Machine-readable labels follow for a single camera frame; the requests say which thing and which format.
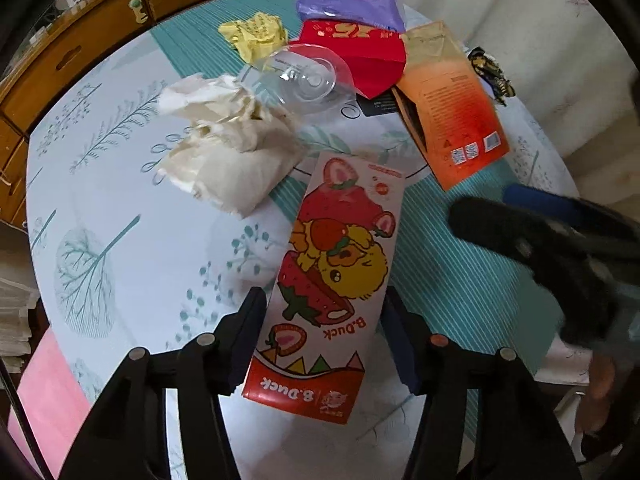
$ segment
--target barcode label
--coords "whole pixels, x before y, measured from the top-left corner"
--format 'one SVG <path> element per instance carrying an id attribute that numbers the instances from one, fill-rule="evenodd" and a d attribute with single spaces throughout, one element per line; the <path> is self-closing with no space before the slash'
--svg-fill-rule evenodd
<path id="1" fill-rule="evenodd" d="M 478 156 L 480 150 L 478 150 L 478 143 L 472 142 L 465 146 L 466 158 L 476 158 Z"/>
<path id="2" fill-rule="evenodd" d="M 484 138 L 484 150 L 486 152 L 490 152 L 498 146 L 500 146 L 500 135 L 498 135 L 498 132 L 493 132 Z"/>
<path id="3" fill-rule="evenodd" d="M 462 164 L 463 162 L 466 162 L 465 149 L 464 148 L 458 148 L 456 150 L 452 150 L 452 152 L 451 152 L 451 160 L 453 160 L 453 163 L 456 166 L 459 165 L 459 164 Z"/>

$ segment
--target pink fabric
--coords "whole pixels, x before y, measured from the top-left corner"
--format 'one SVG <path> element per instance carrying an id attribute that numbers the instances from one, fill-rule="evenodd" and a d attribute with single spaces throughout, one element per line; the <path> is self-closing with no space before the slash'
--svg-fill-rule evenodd
<path id="1" fill-rule="evenodd" d="M 22 375 L 18 394 L 42 455 L 57 478 L 91 406 L 62 357 L 50 328 Z M 37 471 L 13 410 L 9 415 L 8 429 Z"/>

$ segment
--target wooden dresser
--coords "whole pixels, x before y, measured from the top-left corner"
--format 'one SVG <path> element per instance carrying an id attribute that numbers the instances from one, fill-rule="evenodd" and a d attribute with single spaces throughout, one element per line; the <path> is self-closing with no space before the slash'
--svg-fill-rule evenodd
<path id="1" fill-rule="evenodd" d="M 0 82 L 0 220 L 26 230 L 29 135 L 96 64 L 158 21 L 203 0 L 80 0 L 55 17 Z"/>

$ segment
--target table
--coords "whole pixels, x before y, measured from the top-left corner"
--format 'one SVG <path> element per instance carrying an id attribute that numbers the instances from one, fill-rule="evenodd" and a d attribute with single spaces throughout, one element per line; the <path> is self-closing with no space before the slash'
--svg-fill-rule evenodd
<path id="1" fill-rule="evenodd" d="M 236 311 L 253 285 L 270 290 L 290 226 L 321 150 L 366 156 L 404 171 L 407 188 L 390 282 L 409 309 L 462 346 L 514 347 L 535 370 L 559 309 L 530 274 L 501 256 L 455 240 L 450 202 L 464 194 L 499 200 L 516 177 L 564 194 L 575 186 L 522 103 L 498 114 L 512 151 L 442 192 L 397 114 L 365 117 L 356 102 L 309 118 L 309 156 L 248 218 L 199 202 L 154 168 L 184 135 L 184 120 L 159 117 L 162 86 L 204 72 L 252 72 L 217 34 L 218 24 L 263 10 L 300 30 L 291 0 L 214 0 L 131 41 L 65 94 L 36 127 L 28 157 L 28 224 L 38 285 L 60 348 L 93 402 L 127 351 L 180 348 Z M 425 21 L 408 10 L 410 25 Z M 347 426 L 255 404 L 240 388 L 222 398 L 243 478 L 400 478 L 423 400 L 399 383 L 376 334 Z M 470 396 L 468 423 L 475 421 Z M 185 478 L 175 396 L 168 396 L 174 478 Z"/>

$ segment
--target crumpled white paper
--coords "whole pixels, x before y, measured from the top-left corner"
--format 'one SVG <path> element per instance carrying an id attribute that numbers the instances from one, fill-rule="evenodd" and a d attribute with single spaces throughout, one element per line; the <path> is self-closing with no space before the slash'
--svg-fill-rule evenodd
<path id="1" fill-rule="evenodd" d="M 160 113 L 191 133 L 158 165 L 176 186 L 217 208 L 249 215 L 305 153 L 292 117 L 261 104 L 238 79 L 191 75 L 162 90 Z"/>

